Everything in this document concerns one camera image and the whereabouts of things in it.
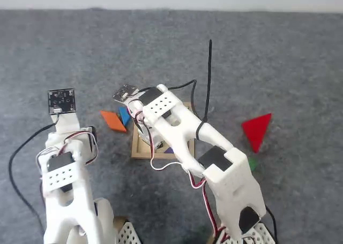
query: floor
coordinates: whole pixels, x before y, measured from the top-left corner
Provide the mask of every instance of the floor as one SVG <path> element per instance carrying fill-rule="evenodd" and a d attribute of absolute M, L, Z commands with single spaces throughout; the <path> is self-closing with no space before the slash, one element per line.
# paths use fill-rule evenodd
<path fill-rule="evenodd" d="M 88 167 L 94 197 L 128 216 L 145 243 L 205 243 L 211 234 L 200 190 L 178 167 L 155 172 L 130 159 L 127 134 L 99 110 L 117 111 L 113 93 L 198 79 L 206 96 L 213 40 L 209 123 L 248 156 L 273 211 L 279 241 L 341 243 L 343 203 L 343 15 L 192 11 L 0 11 L 0 242 L 41 243 L 39 228 L 8 179 L 10 154 L 51 122 L 47 90 L 74 87 L 81 125 L 98 131 L 100 158 Z M 190 88 L 175 91 L 190 100 Z M 273 113 L 261 151 L 241 129 Z M 35 155 L 47 132 L 16 157 L 14 177 L 44 218 Z M 208 146 L 197 143 L 197 156 Z M 213 196 L 210 196 L 214 207 Z M 264 222 L 271 228 L 268 216 Z"/>

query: white perforated plate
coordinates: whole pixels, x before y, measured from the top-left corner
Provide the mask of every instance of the white perforated plate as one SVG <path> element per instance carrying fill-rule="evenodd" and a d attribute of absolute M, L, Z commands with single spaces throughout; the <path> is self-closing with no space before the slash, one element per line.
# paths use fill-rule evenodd
<path fill-rule="evenodd" d="M 216 244 L 220 244 L 222 237 L 224 236 L 224 231 L 219 235 Z M 263 223 L 258 223 L 253 229 L 251 229 L 244 238 L 247 244 L 275 244 L 275 241 L 271 237 L 269 231 Z M 229 239 L 223 242 L 223 244 L 242 244 L 243 240 Z"/>
<path fill-rule="evenodd" d="M 171 91 L 165 92 L 143 107 L 143 114 L 151 124 L 154 124 L 165 112 L 182 103 Z"/>
<path fill-rule="evenodd" d="M 127 221 L 119 232 L 119 244 L 141 244 L 132 223 Z"/>
<path fill-rule="evenodd" d="M 80 168 L 76 162 L 55 169 L 43 176 L 43 184 L 46 191 L 52 191 L 75 182 L 80 178 Z"/>
<path fill-rule="evenodd" d="M 275 241 L 273 240 L 272 236 L 267 230 L 267 227 L 264 224 L 259 223 L 254 228 L 262 237 L 261 244 L 275 244 Z"/>

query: green block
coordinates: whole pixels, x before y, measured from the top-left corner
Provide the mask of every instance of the green block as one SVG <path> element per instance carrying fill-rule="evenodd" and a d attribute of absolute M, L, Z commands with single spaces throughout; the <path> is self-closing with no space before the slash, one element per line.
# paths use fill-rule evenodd
<path fill-rule="evenodd" d="M 250 170 L 253 172 L 258 164 L 257 160 L 255 158 L 249 157 L 248 162 L 249 162 Z"/>

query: wooden tray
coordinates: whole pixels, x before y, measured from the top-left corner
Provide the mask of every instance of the wooden tray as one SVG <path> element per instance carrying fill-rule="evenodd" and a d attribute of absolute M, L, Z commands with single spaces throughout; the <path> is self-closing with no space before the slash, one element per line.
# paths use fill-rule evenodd
<path fill-rule="evenodd" d="M 190 109 L 190 103 L 185 102 L 184 105 Z M 155 159 L 176 159 L 175 155 L 172 153 L 165 153 L 165 150 L 169 148 L 169 145 L 166 142 L 162 142 L 163 146 L 155 150 Z M 189 152 L 194 156 L 195 143 L 194 139 L 188 141 Z M 138 129 L 136 125 L 133 125 L 133 138 L 132 138 L 132 150 L 131 157 L 136 159 L 150 159 L 150 146 L 146 144 L 141 137 L 139 136 Z"/>

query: circuit board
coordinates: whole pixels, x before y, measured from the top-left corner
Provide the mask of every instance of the circuit board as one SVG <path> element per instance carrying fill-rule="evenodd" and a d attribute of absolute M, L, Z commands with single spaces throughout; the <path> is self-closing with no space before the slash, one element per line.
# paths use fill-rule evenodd
<path fill-rule="evenodd" d="M 50 115 L 74 113 L 76 111 L 73 88 L 49 90 L 48 101 Z"/>
<path fill-rule="evenodd" d="M 129 98 L 133 94 L 136 94 L 137 92 L 137 87 L 125 84 L 113 95 L 113 99 L 120 103 L 123 103 L 127 98 Z"/>

